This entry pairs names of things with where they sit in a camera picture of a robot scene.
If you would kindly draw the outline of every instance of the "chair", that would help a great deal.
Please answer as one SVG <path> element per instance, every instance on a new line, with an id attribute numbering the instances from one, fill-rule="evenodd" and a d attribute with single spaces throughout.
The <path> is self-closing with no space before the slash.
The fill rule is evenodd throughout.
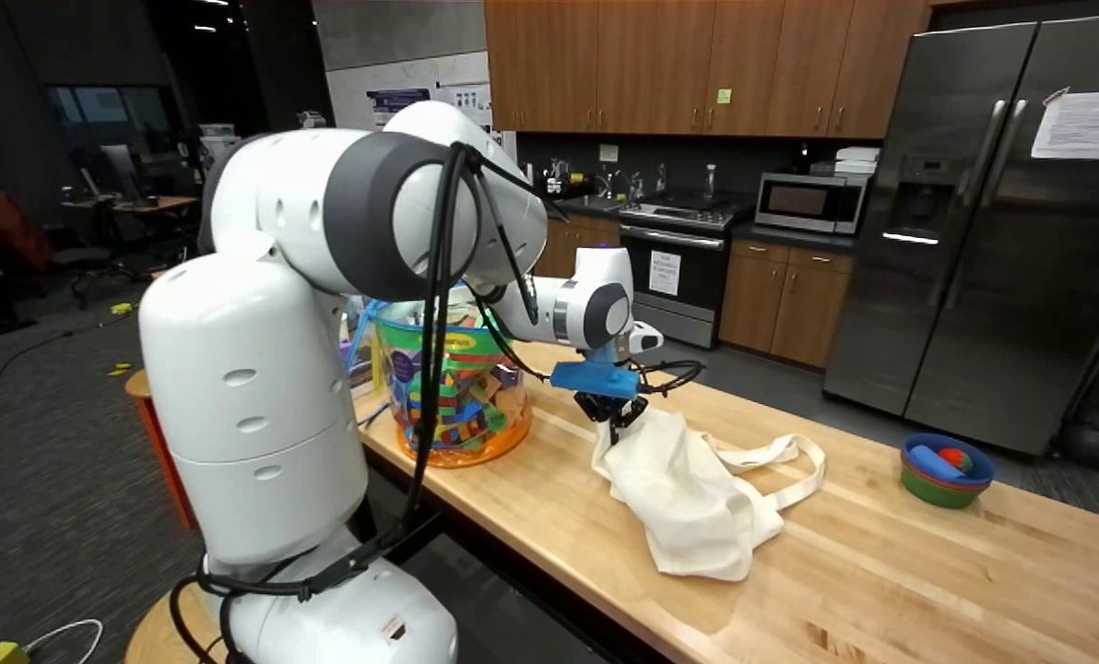
<path id="1" fill-rule="evenodd" d="M 68 203 L 63 219 L 46 228 L 52 238 L 52 266 L 68 278 L 79 310 L 89 305 L 87 282 L 105 274 L 126 274 L 123 233 L 115 228 L 115 203 Z"/>

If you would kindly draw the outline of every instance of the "white cloth bag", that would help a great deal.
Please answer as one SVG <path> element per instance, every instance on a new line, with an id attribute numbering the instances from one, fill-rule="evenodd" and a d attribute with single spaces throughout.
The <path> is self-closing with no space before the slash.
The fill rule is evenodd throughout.
<path id="1" fill-rule="evenodd" d="M 744 469 L 808 455 L 811 477 L 761 494 Z M 717 448 L 686 416 L 646 408 L 621 444 L 597 423 L 592 469 L 646 523 L 648 553 L 666 576 L 706 576 L 741 582 L 752 551 L 781 532 L 781 510 L 822 483 L 825 455 L 800 436 L 777 436 L 757 448 Z"/>

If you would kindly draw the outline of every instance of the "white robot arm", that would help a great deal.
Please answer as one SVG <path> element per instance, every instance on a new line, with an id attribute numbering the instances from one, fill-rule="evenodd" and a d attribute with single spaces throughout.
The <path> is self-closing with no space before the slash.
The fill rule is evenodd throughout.
<path id="1" fill-rule="evenodd" d="M 219 255 L 147 286 L 139 341 L 206 570 L 228 580 L 228 646 L 260 664 L 455 661 L 452 611 L 401 566 L 358 559 L 339 586 L 314 582 L 358 551 L 346 521 L 371 483 L 337 364 L 339 303 L 425 297 L 446 274 L 509 334 L 592 351 L 560 387 L 635 397 L 615 360 L 666 340 L 632 317 L 626 255 L 583 249 L 572 280 L 527 278 L 546 206 L 446 103 L 414 103 L 383 131 L 243 142 L 214 171 L 206 214 Z"/>

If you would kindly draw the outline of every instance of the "stainless steel refrigerator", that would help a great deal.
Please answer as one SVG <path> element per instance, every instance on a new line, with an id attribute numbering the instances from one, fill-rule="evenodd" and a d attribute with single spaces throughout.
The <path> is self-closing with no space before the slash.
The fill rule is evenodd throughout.
<path id="1" fill-rule="evenodd" d="M 1099 346 L 1088 92 L 1099 19 L 916 38 L 825 394 L 1023 455 L 1053 445 Z"/>

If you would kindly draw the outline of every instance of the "lower cabinet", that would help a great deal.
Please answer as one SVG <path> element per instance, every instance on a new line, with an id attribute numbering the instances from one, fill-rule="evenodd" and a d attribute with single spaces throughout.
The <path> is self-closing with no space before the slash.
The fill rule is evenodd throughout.
<path id="1" fill-rule="evenodd" d="M 551 222 L 551 244 L 534 274 L 576 278 L 576 248 L 621 248 L 621 222 L 580 219 L 580 214 L 565 222 Z"/>
<path id="2" fill-rule="evenodd" d="M 733 238 L 718 340 L 822 367 L 848 278 L 838 249 Z"/>

